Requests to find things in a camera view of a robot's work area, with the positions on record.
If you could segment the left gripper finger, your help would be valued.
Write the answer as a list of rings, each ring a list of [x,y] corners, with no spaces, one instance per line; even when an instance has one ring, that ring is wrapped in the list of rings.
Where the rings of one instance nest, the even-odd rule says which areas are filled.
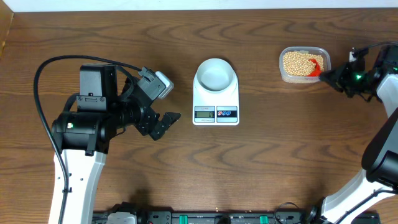
[[[149,136],[154,140],[159,140],[165,132],[169,129],[170,123],[168,121],[159,121],[150,131]]]
[[[166,112],[161,120],[162,126],[165,128],[169,128],[171,125],[177,122],[180,117],[180,113]]]

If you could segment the red plastic scoop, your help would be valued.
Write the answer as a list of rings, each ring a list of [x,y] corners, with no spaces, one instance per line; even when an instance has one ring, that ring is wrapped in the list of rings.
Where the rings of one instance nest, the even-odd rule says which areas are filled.
[[[318,77],[322,73],[319,63],[314,58],[309,59],[309,61],[312,62],[315,65],[315,67],[313,71],[310,74],[308,74],[308,77]]]

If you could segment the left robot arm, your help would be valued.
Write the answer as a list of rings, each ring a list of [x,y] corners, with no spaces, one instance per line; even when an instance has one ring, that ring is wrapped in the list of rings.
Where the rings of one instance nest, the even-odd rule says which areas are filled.
[[[55,161],[55,186],[49,223],[90,223],[95,195],[112,138],[134,126],[160,139],[181,115],[156,113],[151,105],[174,84],[160,71],[142,68],[138,77],[119,65],[80,67],[80,91],[69,97],[52,124],[61,162]]]

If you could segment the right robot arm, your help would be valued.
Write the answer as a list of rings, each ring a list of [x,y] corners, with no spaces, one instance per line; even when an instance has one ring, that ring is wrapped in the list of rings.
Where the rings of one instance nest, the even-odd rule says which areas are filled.
[[[397,42],[380,42],[380,51],[369,71],[369,47],[353,49],[349,61],[323,72],[319,79],[352,98],[381,102],[387,121],[373,137],[361,159],[361,170],[339,191],[313,207],[307,223],[351,223],[381,200],[397,195]]]

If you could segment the white digital kitchen scale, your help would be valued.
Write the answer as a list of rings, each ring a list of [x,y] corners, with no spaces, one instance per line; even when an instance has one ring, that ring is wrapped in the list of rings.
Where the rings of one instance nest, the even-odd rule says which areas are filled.
[[[192,123],[197,126],[239,124],[239,80],[225,91],[207,91],[193,79]]]

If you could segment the light grey bowl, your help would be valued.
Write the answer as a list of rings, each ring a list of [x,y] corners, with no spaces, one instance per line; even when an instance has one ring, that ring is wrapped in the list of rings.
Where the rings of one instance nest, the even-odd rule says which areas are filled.
[[[195,74],[198,85],[207,91],[225,91],[236,85],[237,75],[232,66],[220,58],[210,58],[200,64]]]

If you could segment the clear plastic container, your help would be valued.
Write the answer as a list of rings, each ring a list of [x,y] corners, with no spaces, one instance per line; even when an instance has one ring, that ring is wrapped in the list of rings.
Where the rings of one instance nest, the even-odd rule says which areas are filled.
[[[281,78],[287,83],[311,84],[331,69],[329,53],[319,47],[287,47],[279,56]]]

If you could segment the pile of soybeans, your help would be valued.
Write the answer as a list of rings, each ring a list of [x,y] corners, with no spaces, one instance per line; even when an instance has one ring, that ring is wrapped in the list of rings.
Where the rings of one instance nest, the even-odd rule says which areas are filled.
[[[324,59],[321,55],[301,53],[299,51],[287,52],[282,57],[284,70],[293,76],[307,77],[315,65],[309,59],[316,59],[322,71],[324,71]]]

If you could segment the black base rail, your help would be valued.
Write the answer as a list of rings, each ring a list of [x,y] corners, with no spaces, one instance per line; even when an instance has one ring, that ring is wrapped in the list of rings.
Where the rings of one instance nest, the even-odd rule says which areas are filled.
[[[107,212],[95,212],[92,223],[137,223],[137,224],[304,224],[306,214],[300,209],[279,209],[275,212],[175,212],[169,208],[155,210],[141,208],[133,203],[116,204]]]

